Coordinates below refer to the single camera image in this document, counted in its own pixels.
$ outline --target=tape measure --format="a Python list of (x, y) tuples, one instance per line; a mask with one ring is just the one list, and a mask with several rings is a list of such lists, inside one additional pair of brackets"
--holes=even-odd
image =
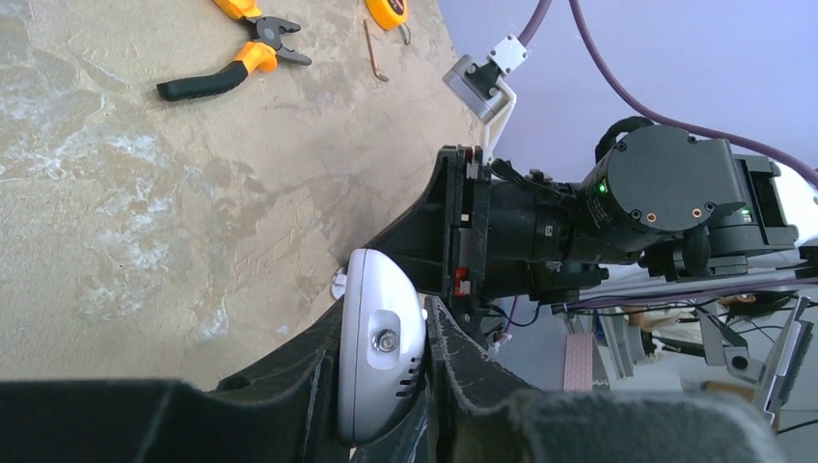
[(367, 0), (367, 8), (372, 19), (385, 31), (406, 22), (406, 0)]

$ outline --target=orange and black pliers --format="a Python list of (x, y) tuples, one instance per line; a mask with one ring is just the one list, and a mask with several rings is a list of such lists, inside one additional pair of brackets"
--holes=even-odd
[(156, 86), (166, 101), (220, 95), (232, 90), (250, 75), (261, 69), (274, 70), (279, 60), (297, 66), (309, 66), (310, 58), (285, 47), (281, 35), (298, 32), (301, 26), (274, 16), (263, 16), (255, 0), (213, 0), (228, 16), (238, 20), (250, 33), (251, 40), (238, 52), (226, 68), (212, 75), (188, 77)]

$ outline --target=copper-colored hex key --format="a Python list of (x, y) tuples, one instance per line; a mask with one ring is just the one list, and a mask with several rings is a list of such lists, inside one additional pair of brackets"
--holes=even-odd
[(372, 34), (369, 33), (369, 21), (364, 19), (364, 33), (367, 34), (367, 48), (369, 49), (369, 61), (372, 63), (372, 73), (381, 82), (389, 82), (389, 77), (383, 75), (378, 68), (378, 60), (375, 58), (375, 50), (372, 47)]

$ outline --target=floor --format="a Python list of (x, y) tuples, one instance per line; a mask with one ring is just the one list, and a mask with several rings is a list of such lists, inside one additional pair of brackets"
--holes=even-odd
[(309, 326), (330, 279), (477, 126), (441, 81), (433, 0), (413, 40), (363, 2), (261, 0), (309, 68), (207, 100), (155, 84), (228, 63), (207, 0), (0, 0), (0, 378), (182, 377), (203, 388)]

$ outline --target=white plastic device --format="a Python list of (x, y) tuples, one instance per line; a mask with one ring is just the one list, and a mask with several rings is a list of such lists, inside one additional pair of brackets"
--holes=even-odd
[(423, 374), (426, 313), (412, 282), (383, 253), (358, 249), (346, 272), (338, 433), (370, 444), (411, 410)]

